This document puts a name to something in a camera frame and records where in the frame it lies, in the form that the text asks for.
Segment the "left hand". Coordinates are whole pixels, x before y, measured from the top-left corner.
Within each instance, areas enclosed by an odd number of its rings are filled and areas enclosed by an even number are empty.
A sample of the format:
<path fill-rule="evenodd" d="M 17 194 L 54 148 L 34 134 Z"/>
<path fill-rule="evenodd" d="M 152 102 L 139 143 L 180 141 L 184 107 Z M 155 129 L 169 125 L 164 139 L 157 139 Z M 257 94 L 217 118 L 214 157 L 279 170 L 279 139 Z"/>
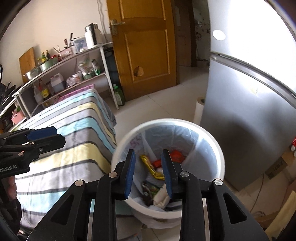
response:
<path fill-rule="evenodd" d="M 13 201 L 16 199 L 17 191 L 16 191 L 16 177 L 11 176 L 5 178 L 7 185 L 6 185 L 6 193 L 8 195 L 9 201 Z"/>

